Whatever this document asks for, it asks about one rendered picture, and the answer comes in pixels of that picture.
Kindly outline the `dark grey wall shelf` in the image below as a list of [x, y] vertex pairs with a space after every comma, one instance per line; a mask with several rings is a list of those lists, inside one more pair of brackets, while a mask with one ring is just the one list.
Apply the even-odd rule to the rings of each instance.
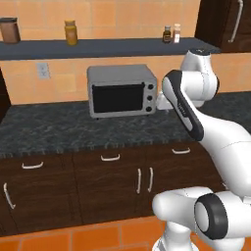
[[23, 40], [17, 44], [0, 41], [0, 61], [173, 56], [184, 55], [189, 49], [221, 52], [194, 37], [184, 37], [179, 43], [164, 43], [161, 38], [80, 39], [75, 46], [65, 40]]

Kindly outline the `grey wall outlet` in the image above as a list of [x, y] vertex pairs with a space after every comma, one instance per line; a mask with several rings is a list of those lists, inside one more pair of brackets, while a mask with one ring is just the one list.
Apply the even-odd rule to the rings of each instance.
[[48, 79], [50, 77], [49, 67], [47, 63], [37, 63], [37, 74], [40, 79]]

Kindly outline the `dark wood drawer front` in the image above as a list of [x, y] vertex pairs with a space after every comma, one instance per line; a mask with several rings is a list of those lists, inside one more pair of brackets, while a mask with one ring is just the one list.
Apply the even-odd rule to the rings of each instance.
[[[190, 153], [176, 155], [172, 152], [175, 150], [185, 150], [190, 148]], [[176, 142], [167, 144], [153, 144], [146, 147], [146, 160], [151, 162], [167, 161], [173, 158], [201, 158], [207, 156], [206, 150], [197, 142]]]
[[[117, 157], [121, 155], [119, 161], [103, 162], [105, 158]], [[144, 163], [144, 151], [137, 147], [117, 148], [117, 149], [97, 149], [89, 151], [79, 151], [73, 154], [75, 168], [78, 170], [92, 169], [97, 167], [132, 166]]]
[[[40, 164], [41, 162], [44, 164], [39, 169], [22, 169], [22, 163], [25, 163], [26, 166], [31, 166]], [[0, 159], [0, 178], [54, 174], [68, 171], [72, 167], [71, 158], [62, 154], [33, 155], [21, 158]]]

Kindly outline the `brown canister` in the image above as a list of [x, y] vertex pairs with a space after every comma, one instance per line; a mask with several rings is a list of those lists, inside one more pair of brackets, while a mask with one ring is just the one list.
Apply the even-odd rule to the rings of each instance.
[[17, 18], [0, 18], [0, 31], [5, 43], [14, 44], [21, 41]]

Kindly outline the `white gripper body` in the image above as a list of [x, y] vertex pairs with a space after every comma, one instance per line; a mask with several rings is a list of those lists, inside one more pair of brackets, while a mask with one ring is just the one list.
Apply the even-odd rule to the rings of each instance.
[[168, 99], [162, 92], [158, 94], [156, 107], [158, 110], [171, 110], [173, 108], [172, 104], [168, 101]]

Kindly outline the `grey toaster oven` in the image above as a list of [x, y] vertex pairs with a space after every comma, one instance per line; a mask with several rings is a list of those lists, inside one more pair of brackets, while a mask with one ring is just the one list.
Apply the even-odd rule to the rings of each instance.
[[87, 69], [89, 113], [93, 119], [151, 115], [157, 79], [146, 65], [91, 66]]

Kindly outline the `pale spice bottle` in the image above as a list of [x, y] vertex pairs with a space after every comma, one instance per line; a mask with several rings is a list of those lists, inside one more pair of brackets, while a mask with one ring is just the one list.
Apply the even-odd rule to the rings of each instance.
[[175, 24], [173, 30], [173, 42], [179, 43], [179, 41], [180, 41], [180, 24]]

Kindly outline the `yellow jar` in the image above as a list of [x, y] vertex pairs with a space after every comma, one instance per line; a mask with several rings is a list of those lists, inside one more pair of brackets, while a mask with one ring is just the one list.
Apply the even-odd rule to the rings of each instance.
[[77, 45], [77, 30], [75, 21], [65, 21], [65, 35], [69, 45]]

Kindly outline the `dark spice bottle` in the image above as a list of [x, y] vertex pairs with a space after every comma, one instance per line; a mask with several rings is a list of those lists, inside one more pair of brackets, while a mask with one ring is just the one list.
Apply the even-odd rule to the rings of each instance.
[[171, 27], [169, 25], [166, 25], [163, 32], [163, 42], [170, 43], [171, 40], [172, 40]]

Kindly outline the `dark wood tall side panel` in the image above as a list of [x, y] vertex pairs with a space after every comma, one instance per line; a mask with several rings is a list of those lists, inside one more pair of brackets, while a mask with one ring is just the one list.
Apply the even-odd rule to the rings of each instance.
[[5, 79], [0, 69], [0, 123], [11, 107], [11, 100], [7, 91]]

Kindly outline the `dark wood wall cupboard door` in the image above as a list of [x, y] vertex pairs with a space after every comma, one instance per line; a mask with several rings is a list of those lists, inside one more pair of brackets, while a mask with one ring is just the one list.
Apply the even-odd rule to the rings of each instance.
[[223, 53], [251, 53], [251, 0], [244, 6], [236, 37], [230, 39], [237, 12], [237, 0], [201, 0], [194, 36]]

